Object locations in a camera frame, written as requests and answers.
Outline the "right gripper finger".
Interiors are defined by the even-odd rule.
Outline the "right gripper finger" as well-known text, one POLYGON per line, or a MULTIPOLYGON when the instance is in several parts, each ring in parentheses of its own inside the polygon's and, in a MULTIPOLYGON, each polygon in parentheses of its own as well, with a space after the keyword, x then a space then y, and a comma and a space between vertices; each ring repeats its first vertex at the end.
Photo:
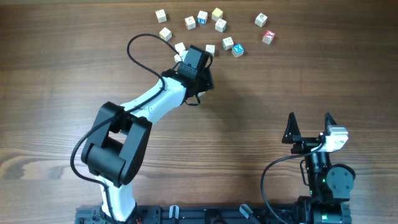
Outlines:
POLYGON ((336 122, 335 120, 332 118, 330 113, 326 113, 325 114, 325 128, 329 127, 329 126, 335 126, 336 122))
POLYGON ((287 127, 282 137, 282 143, 295 144, 302 140, 301 133, 297 124, 295 113, 291 112, 288 117, 287 127))

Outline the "plain wooden block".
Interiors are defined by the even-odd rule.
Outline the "plain wooden block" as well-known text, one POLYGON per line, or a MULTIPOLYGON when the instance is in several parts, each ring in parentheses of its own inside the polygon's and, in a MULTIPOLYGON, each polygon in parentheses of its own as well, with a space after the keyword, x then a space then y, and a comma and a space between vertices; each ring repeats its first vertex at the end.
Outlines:
POLYGON ((215 45, 206 45, 205 50, 213 57, 215 56, 215 45))

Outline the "wooden block green picture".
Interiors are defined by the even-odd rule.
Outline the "wooden block green picture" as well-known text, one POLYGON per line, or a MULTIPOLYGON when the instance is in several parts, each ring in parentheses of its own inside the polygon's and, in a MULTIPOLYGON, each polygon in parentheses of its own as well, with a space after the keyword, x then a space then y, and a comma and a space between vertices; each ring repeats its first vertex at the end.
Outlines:
POLYGON ((222 40, 224 50, 230 50, 234 46, 233 39, 231 37, 224 38, 222 40))

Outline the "blue X wooden block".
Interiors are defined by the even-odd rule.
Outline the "blue X wooden block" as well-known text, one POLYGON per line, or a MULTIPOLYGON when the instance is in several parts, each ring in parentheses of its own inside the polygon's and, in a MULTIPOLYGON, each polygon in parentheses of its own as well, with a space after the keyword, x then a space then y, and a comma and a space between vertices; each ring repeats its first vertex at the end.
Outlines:
POLYGON ((238 58, 244 54, 244 48, 241 44, 236 44, 232 48, 232 53, 235 58, 238 58))

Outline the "wooden block blue Y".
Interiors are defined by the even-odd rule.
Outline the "wooden block blue Y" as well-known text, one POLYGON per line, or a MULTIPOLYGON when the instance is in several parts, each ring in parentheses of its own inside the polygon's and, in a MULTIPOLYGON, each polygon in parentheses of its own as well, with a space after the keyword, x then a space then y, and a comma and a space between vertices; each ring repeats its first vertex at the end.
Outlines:
POLYGON ((198 96, 201 97, 201 96, 204 95, 205 93, 206 93, 205 91, 199 92, 199 93, 198 93, 198 96))

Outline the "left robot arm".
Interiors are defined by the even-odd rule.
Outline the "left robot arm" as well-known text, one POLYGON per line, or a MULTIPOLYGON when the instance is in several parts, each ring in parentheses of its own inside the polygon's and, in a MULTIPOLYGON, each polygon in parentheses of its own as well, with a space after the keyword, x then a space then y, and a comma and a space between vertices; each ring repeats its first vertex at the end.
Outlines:
POLYGON ((94 223, 133 223, 136 201, 132 180, 138 173, 153 125, 191 97, 214 88, 212 55, 191 46, 176 67, 160 74, 158 83, 122 105, 105 103, 86 137, 81 161, 95 176, 103 195, 94 223))

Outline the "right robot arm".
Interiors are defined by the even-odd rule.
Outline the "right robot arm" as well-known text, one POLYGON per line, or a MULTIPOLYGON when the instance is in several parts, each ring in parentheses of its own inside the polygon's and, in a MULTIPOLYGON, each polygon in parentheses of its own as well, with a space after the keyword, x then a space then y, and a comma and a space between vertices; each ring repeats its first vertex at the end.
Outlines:
POLYGON ((304 157, 300 162, 303 182, 310 196, 300 196, 292 210, 293 223, 350 224, 351 210, 347 202, 354 187, 355 171, 344 164, 332 164, 330 154, 343 148, 348 131, 325 115, 325 130, 316 138, 301 136, 295 114, 289 114, 282 138, 292 144, 292 154, 304 157))

